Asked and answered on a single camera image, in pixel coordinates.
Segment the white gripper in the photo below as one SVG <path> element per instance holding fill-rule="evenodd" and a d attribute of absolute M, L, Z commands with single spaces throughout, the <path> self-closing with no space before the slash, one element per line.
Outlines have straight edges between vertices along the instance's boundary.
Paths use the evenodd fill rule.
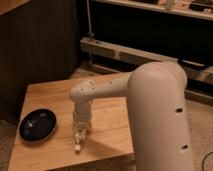
<path fill-rule="evenodd" d="M 91 130 L 92 129 L 92 123 L 91 121 L 91 114 L 90 113 L 86 113 L 86 114 L 79 114 L 74 112 L 73 113 L 73 122 L 72 122 L 72 130 L 76 129 L 76 122 L 84 122 L 87 123 L 87 130 Z"/>

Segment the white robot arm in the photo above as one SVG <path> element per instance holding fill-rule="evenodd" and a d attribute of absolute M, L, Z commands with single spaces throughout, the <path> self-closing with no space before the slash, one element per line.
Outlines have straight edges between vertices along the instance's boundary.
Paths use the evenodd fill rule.
<path fill-rule="evenodd" d="M 195 171 L 186 116 L 187 75 L 174 62 L 150 62 L 103 83 L 86 80 L 70 91 L 73 138 L 79 152 L 95 98 L 124 97 L 137 171 Z"/>

